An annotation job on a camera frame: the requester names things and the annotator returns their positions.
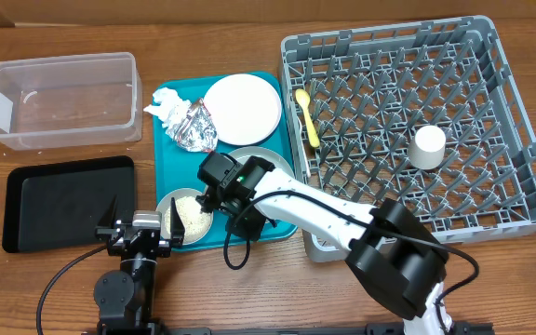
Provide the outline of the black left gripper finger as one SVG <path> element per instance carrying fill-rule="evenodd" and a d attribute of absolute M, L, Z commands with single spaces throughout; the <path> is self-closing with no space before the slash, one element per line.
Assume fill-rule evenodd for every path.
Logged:
<path fill-rule="evenodd" d="M 176 199 L 171 198 L 170 202 L 170 233 L 172 235 L 185 235 L 185 227 L 176 206 Z"/>
<path fill-rule="evenodd" d="M 117 198 L 114 196 L 110 205 L 105 209 L 102 217 L 97 223 L 98 228 L 113 228 L 115 223 Z"/>

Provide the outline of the pink plastic utensil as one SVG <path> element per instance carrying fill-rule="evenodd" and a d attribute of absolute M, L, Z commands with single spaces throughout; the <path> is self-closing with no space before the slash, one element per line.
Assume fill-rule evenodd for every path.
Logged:
<path fill-rule="evenodd" d="M 304 146 L 304 142 L 303 142 L 303 129 L 302 129 L 302 121 L 301 119 L 297 116 L 297 123 L 298 123 L 298 127 L 300 129 L 300 143 L 301 143 L 301 153 L 302 153 L 302 158 L 303 158 L 303 162 L 304 162 L 304 165 L 305 165 L 305 169 L 306 169 L 306 172 L 305 172 L 305 175 L 307 177 L 307 179 L 309 180 L 311 178 L 311 175 L 312 175 L 312 171 L 311 171 L 311 168 L 310 168 L 310 165 L 309 165 L 309 160 L 307 158 L 307 154 L 306 154 L 306 150 L 305 150 L 305 146 Z"/>

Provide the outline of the yellow plastic spoon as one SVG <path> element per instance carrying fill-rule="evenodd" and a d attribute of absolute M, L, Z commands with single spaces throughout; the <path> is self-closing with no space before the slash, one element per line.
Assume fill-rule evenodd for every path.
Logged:
<path fill-rule="evenodd" d="M 318 138 L 317 132 L 315 130 L 315 125 L 309 113 L 309 105 L 311 103 L 311 97 L 307 91 L 305 91 L 302 88 L 298 88 L 295 90 L 295 99 L 296 99 L 296 102 L 301 107 L 301 111 L 302 111 L 303 118 L 304 118 L 304 124 L 306 126 L 308 141 L 313 148 L 319 148 L 320 139 Z"/>

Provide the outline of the white paper cup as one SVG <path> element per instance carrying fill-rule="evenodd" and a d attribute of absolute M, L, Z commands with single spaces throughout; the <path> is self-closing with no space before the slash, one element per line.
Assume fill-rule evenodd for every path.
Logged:
<path fill-rule="evenodd" d="M 437 126 L 420 127 L 409 144 L 409 162 L 423 170 L 437 168 L 443 161 L 446 134 Z"/>

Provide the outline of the gray plate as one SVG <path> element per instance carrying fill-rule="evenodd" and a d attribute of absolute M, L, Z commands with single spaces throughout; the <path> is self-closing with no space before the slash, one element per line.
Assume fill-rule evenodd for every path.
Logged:
<path fill-rule="evenodd" d="M 240 164 L 245 164 L 251 156 L 261 157 L 273 163 L 277 168 L 283 169 L 290 177 L 295 177 L 288 161 L 272 150 L 260 146 L 247 146 L 235 149 L 229 155 Z"/>

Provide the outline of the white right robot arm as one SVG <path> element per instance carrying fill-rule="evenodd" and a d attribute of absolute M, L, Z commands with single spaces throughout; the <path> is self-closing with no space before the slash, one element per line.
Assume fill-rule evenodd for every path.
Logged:
<path fill-rule="evenodd" d="M 228 215 L 228 236 L 251 243 L 266 222 L 291 223 L 341 251 L 367 294 L 402 318 L 405 333 L 451 331 L 442 297 L 449 254 L 401 203 L 343 200 L 258 156 L 240 164 L 212 152 L 197 177 L 207 186 L 198 198 L 202 209 Z"/>

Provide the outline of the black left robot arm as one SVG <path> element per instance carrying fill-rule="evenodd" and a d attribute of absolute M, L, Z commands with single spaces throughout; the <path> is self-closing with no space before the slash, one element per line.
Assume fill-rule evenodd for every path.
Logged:
<path fill-rule="evenodd" d="M 103 274 L 93 289 L 99 308 L 99 334 L 168 334 L 164 323 L 153 317 L 155 269 L 159 258 L 180 247 L 185 227 L 170 202 L 169 238 L 161 237 L 163 214 L 137 210 L 131 221 L 115 217 L 116 201 L 106 209 L 95 228 L 104 250 L 121 258 L 120 268 Z"/>

